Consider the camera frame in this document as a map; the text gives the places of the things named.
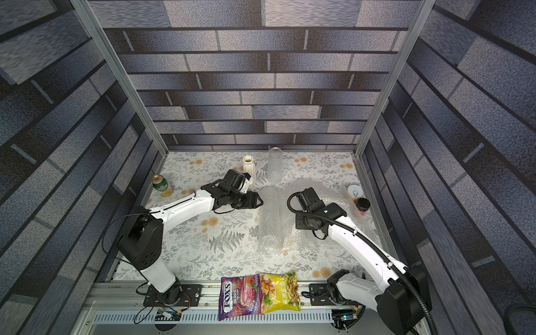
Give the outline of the white ribbed ceramic vase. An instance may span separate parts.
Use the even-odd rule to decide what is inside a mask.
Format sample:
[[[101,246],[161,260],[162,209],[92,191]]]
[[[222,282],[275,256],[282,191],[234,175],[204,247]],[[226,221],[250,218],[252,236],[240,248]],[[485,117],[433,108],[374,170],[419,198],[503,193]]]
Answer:
[[[257,169],[254,157],[252,157],[251,155],[246,155],[243,157],[242,163],[244,172],[248,173],[251,176],[250,182],[254,184],[257,180]]]

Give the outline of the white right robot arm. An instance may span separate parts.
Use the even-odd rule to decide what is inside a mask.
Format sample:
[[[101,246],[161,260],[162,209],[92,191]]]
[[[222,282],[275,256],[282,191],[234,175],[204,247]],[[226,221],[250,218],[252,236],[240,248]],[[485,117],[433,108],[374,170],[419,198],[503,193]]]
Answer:
[[[322,290],[305,294],[311,302],[357,308],[354,314],[337,313],[333,320],[336,329],[353,326],[369,308],[393,334],[416,334],[421,320],[427,322],[430,334],[438,333],[431,315],[429,283],[423,270],[408,267],[382,250],[338,204],[325,204],[313,188],[290,195],[287,207],[295,214],[298,230],[321,232],[324,240],[335,241],[371,277],[366,280],[341,269],[329,277]]]

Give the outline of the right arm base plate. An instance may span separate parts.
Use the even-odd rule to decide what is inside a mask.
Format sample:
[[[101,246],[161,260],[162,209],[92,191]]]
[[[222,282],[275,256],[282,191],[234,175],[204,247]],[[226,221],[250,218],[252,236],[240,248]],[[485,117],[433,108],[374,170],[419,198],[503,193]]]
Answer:
[[[361,306],[356,301],[344,299],[334,284],[310,283],[308,289],[301,294],[310,300],[312,306]]]

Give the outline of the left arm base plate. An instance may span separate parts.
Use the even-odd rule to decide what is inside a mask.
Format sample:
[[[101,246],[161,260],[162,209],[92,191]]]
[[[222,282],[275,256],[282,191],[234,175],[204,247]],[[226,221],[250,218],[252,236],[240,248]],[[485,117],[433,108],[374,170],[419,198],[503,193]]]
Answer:
[[[144,307],[197,307],[203,286],[200,284],[174,284],[165,293],[149,286],[145,293]]]

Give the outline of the clear textured glass vase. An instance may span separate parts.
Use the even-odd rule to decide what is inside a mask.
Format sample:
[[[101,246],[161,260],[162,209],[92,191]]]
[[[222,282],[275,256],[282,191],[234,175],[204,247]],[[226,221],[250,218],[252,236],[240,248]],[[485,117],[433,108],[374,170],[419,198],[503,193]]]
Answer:
[[[283,150],[279,147],[269,150],[267,179],[272,184],[278,184],[283,179]]]

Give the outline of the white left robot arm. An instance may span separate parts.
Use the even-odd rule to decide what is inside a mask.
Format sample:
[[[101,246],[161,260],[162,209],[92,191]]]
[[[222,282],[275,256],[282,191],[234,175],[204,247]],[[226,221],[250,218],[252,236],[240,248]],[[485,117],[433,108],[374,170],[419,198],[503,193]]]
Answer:
[[[117,249],[158,293],[178,290],[180,280],[163,260],[164,235],[181,223],[221,207],[259,208],[263,201],[250,190],[252,183],[250,174],[229,170],[224,178],[201,186],[191,195],[162,207],[143,208],[127,216],[116,237]]]

